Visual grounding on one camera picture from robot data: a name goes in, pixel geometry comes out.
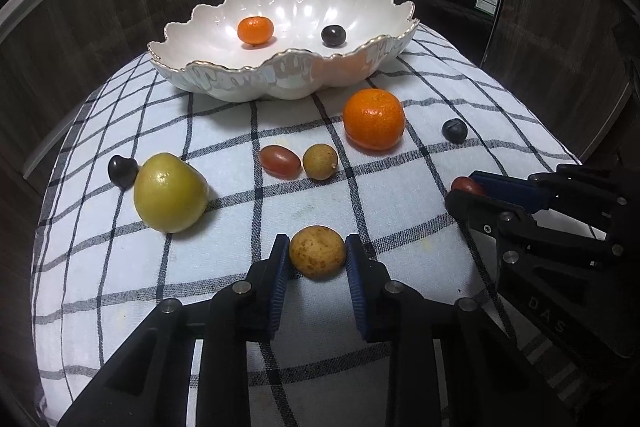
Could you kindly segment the green yellow apple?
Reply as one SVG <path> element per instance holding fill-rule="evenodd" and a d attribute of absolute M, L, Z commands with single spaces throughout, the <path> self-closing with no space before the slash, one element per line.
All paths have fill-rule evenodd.
<path fill-rule="evenodd" d="M 208 183 L 198 170 L 171 153 L 158 153 L 137 174 L 134 208 L 149 228 L 175 234 L 201 218 L 208 193 Z"/>

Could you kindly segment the small tan longan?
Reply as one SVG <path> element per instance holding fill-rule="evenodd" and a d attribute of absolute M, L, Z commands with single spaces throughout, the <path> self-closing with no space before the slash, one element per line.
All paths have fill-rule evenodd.
<path fill-rule="evenodd" d="M 337 153 L 332 146 L 318 143 L 311 145 L 303 156 L 303 167 L 308 178 L 324 181 L 336 173 Z"/>

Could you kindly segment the white scalloped ceramic bowl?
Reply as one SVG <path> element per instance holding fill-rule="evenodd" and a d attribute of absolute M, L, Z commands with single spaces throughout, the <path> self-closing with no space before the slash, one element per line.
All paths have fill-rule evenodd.
<path fill-rule="evenodd" d="M 224 0 L 199 4 L 148 45 L 151 63 L 174 87 L 227 103 L 293 101 L 367 79 L 398 57 L 419 26 L 413 2 L 394 0 Z M 268 17 L 272 38 L 242 43 L 239 22 Z M 321 31 L 341 25 L 346 42 L 328 48 Z"/>

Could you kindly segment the large orange mandarin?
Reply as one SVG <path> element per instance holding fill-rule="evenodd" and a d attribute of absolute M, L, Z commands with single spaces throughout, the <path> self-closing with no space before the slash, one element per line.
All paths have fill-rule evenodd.
<path fill-rule="evenodd" d="M 405 131 L 404 108 L 395 95 L 382 89 L 363 89 L 343 108 L 347 138 L 365 150 L 390 150 Z"/>

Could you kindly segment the dark grape beside apple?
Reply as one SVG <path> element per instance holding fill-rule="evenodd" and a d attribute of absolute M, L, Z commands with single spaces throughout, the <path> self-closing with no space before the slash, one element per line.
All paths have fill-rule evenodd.
<path fill-rule="evenodd" d="M 108 179 L 122 191 L 127 191 L 134 186 L 138 171 L 138 163 L 134 158 L 114 155 L 108 161 Z"/>

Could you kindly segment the red grape tomato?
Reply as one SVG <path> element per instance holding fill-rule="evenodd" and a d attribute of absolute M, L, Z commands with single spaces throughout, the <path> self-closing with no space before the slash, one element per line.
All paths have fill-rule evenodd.
<path fill-rule="evenodd" d="M 302 164 L 299 157 L 281 145 L 263 147 L 258 158 L 262 169 L 275 178 L 292 180 L 298 177 Z"/>
<path fill-rule="evenodd" d="M 451 182 L 450 190 L 463 191 L 478 196 L 485 195 L 484 188 L 478 182 L 474 181 L 468 176 L 457 176 L 457 178 Z"/>

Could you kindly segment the black white checkered cloth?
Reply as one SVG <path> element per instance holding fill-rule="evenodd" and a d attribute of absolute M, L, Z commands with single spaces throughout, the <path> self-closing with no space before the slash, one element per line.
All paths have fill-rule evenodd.
<path fill-rule="evenodd" d="M 574 155 L 497 80 L 436 31 L 420 27 L 373 87 L 398 98 L 407 127 L 390 153 L 367 154 L 345 136 L 348 90 L 289 101 L 226 104 L 175 89 L 142 55 L 91 93 L 70 126 L 44 195 L 34 245 L 32 333 L 42 395 L 55 425 L 90 379 L 160 300 L 207 300 L 269 255 L 278 234 L 324 225 L 359 234 L 390 275 L 430 299 L 486 300 L 495 274 L 487 239 L 461 233 L 444 198 L 475 170 L 525 178 Z M 442 124 L 468 126 L 462 144 Z M 337 153 L 331 178 L 308 178 L 303 156 Z M 302 169 L 266 173 L 267 145 L 292 150 Z M 148 228 L 130 192 L 108 179 L 114 155 L 143 162 L 174 154 L 198 170 L 212 201 L 188 231 Z"/>

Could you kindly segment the small orange mandarin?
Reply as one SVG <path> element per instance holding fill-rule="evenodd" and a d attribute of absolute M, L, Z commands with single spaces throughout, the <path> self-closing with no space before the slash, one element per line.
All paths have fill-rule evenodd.
<path fill-rule="evenodd" d="M 236 33 L 242 43 L 249 46 L 262 46 L 273 36 L 273 23 L 265 16 L 250 16 L 243 18 L 236 28 Z"/>

